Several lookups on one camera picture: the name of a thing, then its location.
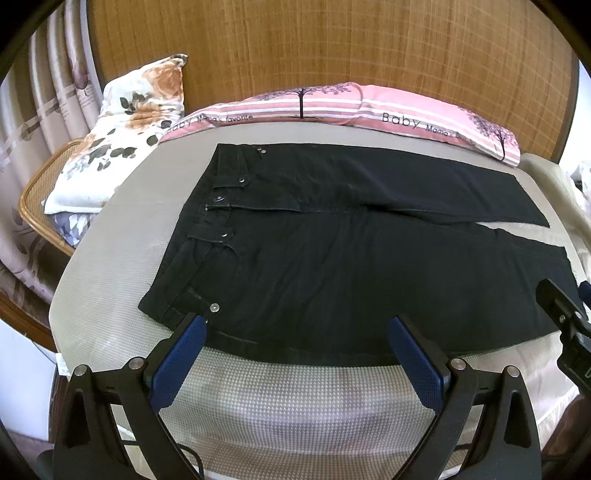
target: metal bolt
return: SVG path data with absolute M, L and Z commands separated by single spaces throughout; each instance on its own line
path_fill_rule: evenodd
M 507 373 L 513 378 L 517 378 L 519 376 L 519 369 L 513 365 L 509 365 L 507 367 Z
M 464 370 L 466 368 L 466 362 L 461 358 L 454 358 L 449 364 L 456 370 Z
M 75 369 L 74 369 L 74 375 L 77 377 L 81 377 L 82 375 L 84 375 L 86 372 L 88 371 L 88 367 L 86 365 L 78 365 Z
M 139 368 L 142 368 L 143 364 L 144 364 L 144 359 L 141 358 L 140 356 L 137 356 L 135 358 L 132 358 L 129 361 L 129 368 L 132 370 L 137 370 Z

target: bamboo mat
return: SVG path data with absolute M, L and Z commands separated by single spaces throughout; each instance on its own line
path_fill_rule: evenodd
M 88 12 L 103 82 L 189 55 L 187 113 L 373 83 L 469 108 L 550 158 L 567 111 L 573 52 L 530 0 L 89 0 Z

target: gray mattress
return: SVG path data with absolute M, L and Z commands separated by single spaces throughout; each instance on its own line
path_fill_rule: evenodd
M 56 344 L 72 369 L 121 367 L 146 356 L 170 332 L 137 309 L 178 214 L 218 143 L 312 142 L 408 150 L 513 174 L 550 227 L 486 224 L 566 247 L 580 261 L 556 213 L 523 171 L 440 142 L 309 123 L 235 125 L 160 145 L 116 191 L 78 246 L 50 310 Z M 556 334 L 467 357 L 475 368 L 516 365 L 528 386 L 542 443 L 577 393 L 556 367 Z M 120 408 L 118 423 L 129 428 Z M 462 441 L 475 430 L 474 409 Z M 240 479 L 390 479 L 433 418 L 401 367 L 329 368 L 263 364 L 204 349 L 175 403 L 161 416 L 208 471 Z M 461 461 L 455 454 L 450 466 Z

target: gray fabric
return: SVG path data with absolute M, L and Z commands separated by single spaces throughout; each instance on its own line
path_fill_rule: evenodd
M 585 278 L 563 225 L 523 171 L 465 148 L 383 132 L 293 122 L 228 126 L 160 145 L 95 219 L 50 310 L 56 344 L 70 371 L 81 363 L 95 371 L 119 368 L 133 356 L 147 355 L 170 334 L 137 304 L 154 279 L 183 203 L 219 142 L 395 148 L 511 173 L 550 228 L 487 225 L 564 245 L 575 277 Z M 552 334 L 467 358 L 475 368 L 501 371 L 513 364 L 522 371 L 542 444 L 560 416 L 557 408 L 564 408 L 564 399 L 573 393 L 573 384 L 556 366 L 560 350 L 558 336 Z M 475 409 L 462 441 L 473 435 L 478 414 Z M 176 441 L 201 454 L 207 470 L 269 480 L 390 479 L 433 416 L 401 367 L 263 364 L 211 349 L 201 352 L 175 403 L 161 415 Z M 116 419 L 129 428 L 121 409 L 116 409 Z
M 579 207 L 572 180 L 556 163 L 531 153 L 522 155 L 519 169 L 530 175 L 544 192 L 575 244 L 583 269 L 591 280 L 591 218 Z
M 59 233 L 69 245 L 76 248 L 96 215 L 98 215 L 98 213 L 59 212 L 47 216 L 57 233 Z

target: wicker armrest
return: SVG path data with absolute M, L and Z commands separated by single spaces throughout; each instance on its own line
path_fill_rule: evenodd
M 43 212 L 41 201 L 47 200 L 56 185 L 61 169 L 81 142 L 81 138 L 68 142 L 47 160 L 29 181 L 18 201 L 18 213 L 21 214 L 23 220 L 45 240 L 70 257 L 74 254 L 74 249 L 54 230 Z

